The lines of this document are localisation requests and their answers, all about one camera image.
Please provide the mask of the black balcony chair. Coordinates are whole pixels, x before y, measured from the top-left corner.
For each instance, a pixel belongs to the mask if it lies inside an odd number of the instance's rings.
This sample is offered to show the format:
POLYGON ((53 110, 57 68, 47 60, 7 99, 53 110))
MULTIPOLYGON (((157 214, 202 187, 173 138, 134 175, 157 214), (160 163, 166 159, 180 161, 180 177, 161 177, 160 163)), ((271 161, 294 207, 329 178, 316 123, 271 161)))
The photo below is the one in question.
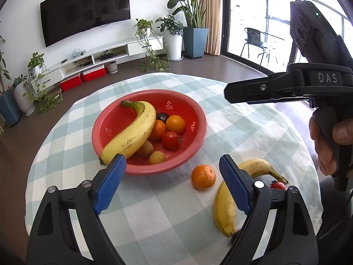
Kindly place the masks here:
POLYGON ((265 39, 267 39, 268 34, 266 32, 260 31, 255 28, 249 28, 246 27, 244 28, 244 31, 246 33, 246 39, 245 39, 245 44, 242 47, 242 51, 240 53, 240 56, 242 56, 245 46, 247 46, 248 49, 248 58, 250 58, 250 46, 253 45, 259 49, 262 50, 261 53, 258 54, 257 57, 261 57, 260 60, 260 65, 262 65, 263 59, 265 55, 267 54, 267 49, 268 47, 266 46, 265 39))

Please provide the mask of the red storage box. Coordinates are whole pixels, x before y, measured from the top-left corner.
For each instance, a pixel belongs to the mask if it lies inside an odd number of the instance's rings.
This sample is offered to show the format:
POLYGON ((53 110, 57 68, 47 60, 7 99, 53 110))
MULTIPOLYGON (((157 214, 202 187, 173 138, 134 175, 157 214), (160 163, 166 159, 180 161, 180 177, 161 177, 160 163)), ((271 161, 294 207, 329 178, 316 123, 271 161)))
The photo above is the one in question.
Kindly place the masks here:
POLYGON ((106 67, 104 65, 99 65, 94 68, 82 71, 82 77, 84 82, 89 82, 97 78, 103 77, 107 74, 106 67))
POLYGON ((61 87, 61 90, 64 92, 72 88, 75 88, 81 84, 82 84, 82 77, 81 77, 81 74, 78 73, 60 82, 60 87, 61 87))

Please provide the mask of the brown round longan fruit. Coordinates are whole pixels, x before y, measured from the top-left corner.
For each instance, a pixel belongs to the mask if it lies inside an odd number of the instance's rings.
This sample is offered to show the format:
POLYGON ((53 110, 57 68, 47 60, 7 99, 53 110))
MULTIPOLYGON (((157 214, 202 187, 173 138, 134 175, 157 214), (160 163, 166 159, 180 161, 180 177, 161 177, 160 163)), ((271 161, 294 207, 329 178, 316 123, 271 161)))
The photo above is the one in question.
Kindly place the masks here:
POLYGON ((153 144, 150 141, 146 141, 140 149, 138 149, 137 153, 142 158, 148 158, 154 152, 153 144))

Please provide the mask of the spotted ripe banana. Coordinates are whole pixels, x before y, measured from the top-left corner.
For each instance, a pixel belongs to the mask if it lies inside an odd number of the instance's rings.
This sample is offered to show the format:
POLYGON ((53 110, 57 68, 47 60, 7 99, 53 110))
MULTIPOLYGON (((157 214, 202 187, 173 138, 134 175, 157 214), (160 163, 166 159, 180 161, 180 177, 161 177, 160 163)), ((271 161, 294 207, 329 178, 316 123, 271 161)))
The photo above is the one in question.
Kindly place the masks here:
MULTIPOLYGON (((243 161, 238 167, 247 171, 251 178, 271 175, 275 178, 275 181, 283 182, 285 185, 288 184, 288 180, 278 173, 265 159, 250 159, 243 161)), ((235 201, 224 181, 219 186, 215 196, 213 217, 217 229, 225 235, 225 237, 232 237, 236 233, 235 201)))

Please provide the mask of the black wall television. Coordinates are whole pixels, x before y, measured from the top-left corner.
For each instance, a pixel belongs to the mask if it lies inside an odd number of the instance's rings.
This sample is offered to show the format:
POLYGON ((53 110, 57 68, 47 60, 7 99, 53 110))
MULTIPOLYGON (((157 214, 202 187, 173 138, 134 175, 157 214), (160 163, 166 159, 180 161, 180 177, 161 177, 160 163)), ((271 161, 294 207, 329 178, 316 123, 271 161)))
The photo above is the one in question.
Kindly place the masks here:
POLYGON ((45 45, 106 24, 130 19, 129 0, 45 0, 40 3, 45 45))

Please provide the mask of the smooth orange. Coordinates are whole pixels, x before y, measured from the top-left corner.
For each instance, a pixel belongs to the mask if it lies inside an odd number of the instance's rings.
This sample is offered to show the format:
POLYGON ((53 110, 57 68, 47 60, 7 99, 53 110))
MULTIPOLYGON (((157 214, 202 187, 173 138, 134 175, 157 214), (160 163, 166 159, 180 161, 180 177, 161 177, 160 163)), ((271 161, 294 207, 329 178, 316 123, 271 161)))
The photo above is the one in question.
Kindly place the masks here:
POLYGON ((168 131, 174 131, 178 134, 182 134, 186 128, 186 123, 181 116, 172 115, 166 121, 166 128, 168 131))

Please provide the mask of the large yellow banana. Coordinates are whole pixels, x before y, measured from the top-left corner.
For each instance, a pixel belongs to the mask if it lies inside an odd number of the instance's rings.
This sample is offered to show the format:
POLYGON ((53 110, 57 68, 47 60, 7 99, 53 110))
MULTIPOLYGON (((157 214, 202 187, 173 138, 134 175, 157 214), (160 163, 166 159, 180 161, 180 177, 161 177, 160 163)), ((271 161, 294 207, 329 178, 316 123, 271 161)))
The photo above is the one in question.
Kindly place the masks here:
POLYGON ((124 99, 120 104, 134 110, 137 116, 104 147, 99 156, 103 165, 108 165, 116 154, 121 154, 126 159, 134 155, 144 145, 156 122, 156 110, 149 102, 124 99))

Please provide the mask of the plant in dark blue pot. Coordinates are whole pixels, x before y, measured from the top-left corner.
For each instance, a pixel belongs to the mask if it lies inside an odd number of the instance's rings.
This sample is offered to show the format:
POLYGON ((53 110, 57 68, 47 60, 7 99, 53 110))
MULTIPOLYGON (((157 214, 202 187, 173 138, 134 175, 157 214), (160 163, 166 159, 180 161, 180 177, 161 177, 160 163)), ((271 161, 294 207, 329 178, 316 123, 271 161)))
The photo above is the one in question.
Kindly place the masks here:
POLYGON ((11 81, 7 64, 4 59, 4 52, 1 51, 1 116, 9 127, 13 127, 19 122, 22 113, 13 96, 13 90, 5 88, 3 81, 4 78, 11 81))

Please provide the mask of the red tomato in bowl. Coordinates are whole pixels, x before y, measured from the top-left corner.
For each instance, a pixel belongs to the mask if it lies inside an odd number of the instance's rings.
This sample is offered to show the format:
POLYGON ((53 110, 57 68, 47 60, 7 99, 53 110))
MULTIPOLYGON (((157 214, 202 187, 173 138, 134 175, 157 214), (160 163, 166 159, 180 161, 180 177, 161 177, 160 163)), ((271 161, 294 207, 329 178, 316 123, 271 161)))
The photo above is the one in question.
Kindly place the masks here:
POLYGON ((161 137, 162 145, 168 150, 178 150, 182 143, 182 137, 174 131, 167 131, 161 137))

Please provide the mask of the plant in ribbed white pot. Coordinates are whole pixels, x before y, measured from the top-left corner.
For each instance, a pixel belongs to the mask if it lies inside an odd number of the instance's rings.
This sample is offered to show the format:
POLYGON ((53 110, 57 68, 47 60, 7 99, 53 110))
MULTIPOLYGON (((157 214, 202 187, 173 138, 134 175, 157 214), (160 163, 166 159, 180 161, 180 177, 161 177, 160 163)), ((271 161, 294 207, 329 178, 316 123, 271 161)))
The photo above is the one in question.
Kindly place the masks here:
POLYGON ((31 115, 35 111, 33 100, 28 95, 28 86, 26 85, 27 76, 20 75, 14 79, 12 88, 13 95, 18 107, 25 116, 31 115))

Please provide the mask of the dark plum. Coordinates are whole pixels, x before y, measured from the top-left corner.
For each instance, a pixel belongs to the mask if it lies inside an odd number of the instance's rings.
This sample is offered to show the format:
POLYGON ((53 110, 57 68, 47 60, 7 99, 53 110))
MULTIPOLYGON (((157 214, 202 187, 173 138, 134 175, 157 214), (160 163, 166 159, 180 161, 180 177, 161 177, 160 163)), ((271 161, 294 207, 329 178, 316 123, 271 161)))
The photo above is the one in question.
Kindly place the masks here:
POLYGON ((167 119, 169 118, 169 114, 165 113, 165 112, 159 112, 156 116, 157 120, 160 120, 164 123, 166 123, 167 119))

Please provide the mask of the orange in bowl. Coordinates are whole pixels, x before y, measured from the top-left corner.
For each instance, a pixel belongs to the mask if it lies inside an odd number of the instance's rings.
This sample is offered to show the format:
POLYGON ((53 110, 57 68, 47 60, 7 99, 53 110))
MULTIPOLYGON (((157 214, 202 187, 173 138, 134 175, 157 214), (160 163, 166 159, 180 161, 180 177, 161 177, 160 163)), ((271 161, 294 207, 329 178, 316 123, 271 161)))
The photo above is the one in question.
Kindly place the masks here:
POLYGON ((161 139, 165 131, 166 131, 165 123, 160 120, 156 120, 153 130, 149 136, 149 139, 153 141, 158 141, 161 139))

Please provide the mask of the red plastic colander bowl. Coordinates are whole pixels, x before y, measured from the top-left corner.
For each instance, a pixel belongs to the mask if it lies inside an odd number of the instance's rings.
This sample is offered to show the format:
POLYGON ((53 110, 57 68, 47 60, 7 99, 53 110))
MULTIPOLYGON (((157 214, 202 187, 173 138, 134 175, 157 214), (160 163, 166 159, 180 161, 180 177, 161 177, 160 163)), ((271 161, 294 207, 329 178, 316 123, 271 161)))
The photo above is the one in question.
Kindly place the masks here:
POLYGON ((195 100, 171 90, 143 90, 115 100, 99 114, 92 145, 102 165, 122 154, 127 174, 152 175, 191 159, 206 135, 207 119, 195 100))

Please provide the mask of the trailing vine plant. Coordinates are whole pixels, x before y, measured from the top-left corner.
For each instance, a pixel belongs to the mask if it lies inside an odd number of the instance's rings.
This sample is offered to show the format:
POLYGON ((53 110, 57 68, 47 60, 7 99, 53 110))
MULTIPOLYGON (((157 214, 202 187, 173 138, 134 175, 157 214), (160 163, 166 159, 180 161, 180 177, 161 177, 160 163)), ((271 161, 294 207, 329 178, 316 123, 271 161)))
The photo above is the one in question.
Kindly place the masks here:
POLYGON ((136 19, 135 37, 139 45, 145 50, 145 61, 140 64, 140 70, 147 72, 155 70, 165 72, 169 69, 170 63, 163 48, 163 42, 159 40, 156 32, 153 30, 153 21, 145 19, 136 19), (157 50, 153 49, 151 37, 161 46, 162 54, 157 54, 157 50))

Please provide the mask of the wrinkled mandarin orange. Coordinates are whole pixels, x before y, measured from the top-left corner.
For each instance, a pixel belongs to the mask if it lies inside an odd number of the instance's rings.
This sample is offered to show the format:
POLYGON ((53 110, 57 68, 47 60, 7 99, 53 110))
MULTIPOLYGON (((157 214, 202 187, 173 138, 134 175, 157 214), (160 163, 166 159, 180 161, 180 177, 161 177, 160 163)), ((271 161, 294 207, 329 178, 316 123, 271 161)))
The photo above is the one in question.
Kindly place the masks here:
POLYGON ((211 188, 216 182, 216 173, 210 165, 198 165, 192 171, 192 184, 199 190, 211 188))

